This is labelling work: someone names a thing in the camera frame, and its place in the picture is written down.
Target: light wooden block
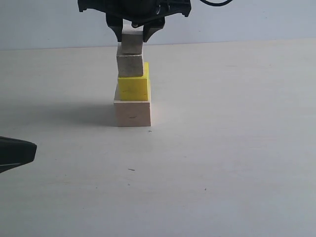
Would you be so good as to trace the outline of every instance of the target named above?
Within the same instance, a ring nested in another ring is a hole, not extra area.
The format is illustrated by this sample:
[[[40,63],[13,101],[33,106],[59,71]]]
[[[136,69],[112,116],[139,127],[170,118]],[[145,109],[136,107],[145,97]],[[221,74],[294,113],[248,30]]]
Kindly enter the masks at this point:
[[[121,43],[118,44],[117,62],[119,77],[141,77],[144,74],[143,53],[123,54]]]
[[[119,77],[118,87],[121,100],[146,101],[149,99],[149,63],[141,77]]]
[[[118,127],[146,127],[151,126],[151,91],[149,83],[149,99],[147,101],[123,101],[119,95],[117,85],[114,107]]]
[[[143,50],[143,29],[124,24],[122,30],[123,54],[141,54]]]

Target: beige block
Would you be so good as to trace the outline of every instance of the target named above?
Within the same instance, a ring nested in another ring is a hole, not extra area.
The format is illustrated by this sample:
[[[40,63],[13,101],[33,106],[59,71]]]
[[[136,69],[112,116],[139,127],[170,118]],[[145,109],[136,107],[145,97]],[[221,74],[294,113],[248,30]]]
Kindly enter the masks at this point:
[[[114,107],[118,127],[146,127],[151,126],[151,93],[149,86],[148,101],[122,101],[117,85],[114,98]]]
[[[118,44],[117,62],[120,78],[141,77],[144,74],[143,54],[123,54],[121,43]]]
[[[143,27],[133,28],[124,24],[122,30],[123,54],[141,54],[143,51]]]

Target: white wall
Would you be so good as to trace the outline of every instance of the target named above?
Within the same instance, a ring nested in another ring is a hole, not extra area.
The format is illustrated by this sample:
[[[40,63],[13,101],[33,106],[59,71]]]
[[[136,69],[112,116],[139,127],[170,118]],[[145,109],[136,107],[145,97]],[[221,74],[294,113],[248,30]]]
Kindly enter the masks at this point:
[[[234,0],[214,8],[192,0],[189,18],[167,18],[150,44],[316,37],[315,0]],[[1,0],[0,49],[115,45],[104,14],[76,0]]]

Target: black cable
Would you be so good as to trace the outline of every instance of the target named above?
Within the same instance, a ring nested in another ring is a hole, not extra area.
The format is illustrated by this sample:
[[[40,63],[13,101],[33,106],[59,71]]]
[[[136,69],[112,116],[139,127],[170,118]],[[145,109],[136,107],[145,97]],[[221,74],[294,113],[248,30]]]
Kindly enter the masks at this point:
[[[229,4],[232,0],[226,0],[224,2],[220,2],[220,3],[214,3],[214,2],[209,2],[207,0],[200,0],[202,3],[205,3],[206,5],[209,6],[225,6],[227,4]]]

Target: yellow foam block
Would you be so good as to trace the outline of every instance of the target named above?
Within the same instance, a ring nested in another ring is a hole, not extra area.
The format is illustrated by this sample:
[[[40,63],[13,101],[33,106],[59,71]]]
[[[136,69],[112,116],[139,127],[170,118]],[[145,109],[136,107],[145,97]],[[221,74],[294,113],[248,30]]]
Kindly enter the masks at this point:
[[[149,63],[144,64],[144,75],[141,77],[118,78],[121,100],[142,100],[149,98]]]

